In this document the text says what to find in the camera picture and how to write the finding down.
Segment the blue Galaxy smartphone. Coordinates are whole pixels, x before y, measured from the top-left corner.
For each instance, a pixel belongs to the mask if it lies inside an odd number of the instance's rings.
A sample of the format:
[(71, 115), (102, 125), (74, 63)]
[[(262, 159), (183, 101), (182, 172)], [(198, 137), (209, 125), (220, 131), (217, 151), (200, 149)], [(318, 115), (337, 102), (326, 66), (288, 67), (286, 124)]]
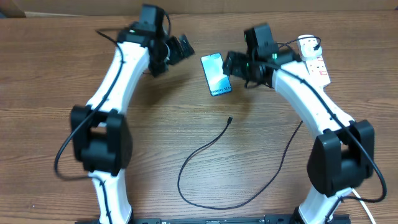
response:
[(223, 73), (223, 58), (220, 53), (201, 57), (201, 64), (211, 96), (232, 91), (229, 77)]

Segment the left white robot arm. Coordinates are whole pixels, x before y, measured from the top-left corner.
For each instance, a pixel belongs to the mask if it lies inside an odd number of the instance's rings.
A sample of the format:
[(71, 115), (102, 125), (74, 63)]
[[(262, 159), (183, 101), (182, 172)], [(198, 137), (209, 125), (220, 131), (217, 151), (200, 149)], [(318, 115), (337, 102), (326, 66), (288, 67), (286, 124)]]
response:
[(145, 71), (153, 77), (195, 53), (185, 35), (171, 35), (170, 17), (151, 4), (142, 5), (139, 20), (121, 29), (111, 42), (113, 61), (96, 93), (70, 113), (75, 159), (93, 182), (100, 215), (96, 223), (132, 223), (125, 170), (132, 155), (126, 113)]

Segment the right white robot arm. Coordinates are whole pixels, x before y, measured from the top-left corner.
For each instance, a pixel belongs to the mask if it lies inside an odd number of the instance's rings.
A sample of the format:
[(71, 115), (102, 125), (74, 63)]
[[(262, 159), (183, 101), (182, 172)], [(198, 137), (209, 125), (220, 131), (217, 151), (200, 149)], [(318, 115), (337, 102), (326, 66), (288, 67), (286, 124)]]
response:
[(325, 93), (330, 78), (320, 38), (301, 35), (293, 50), (274, 40), (268, 24), (245, 30), (244, 38), (247, 51), (228, 52), (224, 73), (266, 85), (284, 97), (314, 139), (306, 199), (290, 215), (266, 216), (266, 223), (349, 223), (349, 216), (336, 210), (347, 199), (359, 200), (356, 188), (377, 172), (373, 126), (356, 121)]

